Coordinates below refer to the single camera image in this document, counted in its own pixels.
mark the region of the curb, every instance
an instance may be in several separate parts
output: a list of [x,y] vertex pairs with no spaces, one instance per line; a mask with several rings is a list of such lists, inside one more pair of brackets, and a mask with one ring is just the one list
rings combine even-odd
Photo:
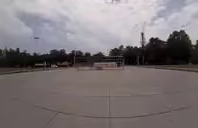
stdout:
[[0,75],[8,75],[8,74],[16,74],[16,73],[24,73],[24,72],[31,72],[31,71],[11,71],[11,72],[0,72]]
[[198,73],[198,69],[187,69],[187,68],[172,68],[172,67],[141,67],[141,68],[154,68],[163,70],[174,70],[174,71],[184,71],[184,72],[195,72]]

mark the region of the treeline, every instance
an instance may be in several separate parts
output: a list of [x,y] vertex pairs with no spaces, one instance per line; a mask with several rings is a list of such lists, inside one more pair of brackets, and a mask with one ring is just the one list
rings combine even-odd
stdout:
[[123,55],[128,65],[198,64],[198,40],[193,45],[185,31],[174,31],[167,41],[152,37],[144,48],[120,46],[111,49],[110,55]]
[[[166,41],[153,37],[144,47],[120,46],[110,50],[110,56],[124,56],[125,64],[198,64],[198,40],[192,44],[190,37],[183,30],[174,31]],[[89,52],[65,49],[51,50],[47,54],[27,53],[17,49],[0,49],[0,67],[28,67],[36,63],[56,64],[68,61],[74,63],[76,57],[104,56],[103,53],[91,55]]]

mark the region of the goal net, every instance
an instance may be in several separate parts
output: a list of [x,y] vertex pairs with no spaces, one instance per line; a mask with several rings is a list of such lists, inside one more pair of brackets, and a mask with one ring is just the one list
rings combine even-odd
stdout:
[[77,69],[124,69],[123,56],[92,56],[92,57],[75,57],[75,67]]

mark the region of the concrete court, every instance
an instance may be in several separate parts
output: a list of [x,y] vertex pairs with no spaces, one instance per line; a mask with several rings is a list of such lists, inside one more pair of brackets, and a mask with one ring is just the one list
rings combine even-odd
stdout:
[[198,128],[198,73],[127,67],[2,75],[0,128]]

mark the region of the cloud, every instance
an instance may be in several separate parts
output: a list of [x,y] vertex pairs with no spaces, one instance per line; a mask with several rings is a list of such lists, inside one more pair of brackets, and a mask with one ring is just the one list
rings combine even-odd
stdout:
[[195,41],[198,0],[0,0],[0,47],[107,52],[139,46],[144,22],[147,40],[184,28]]

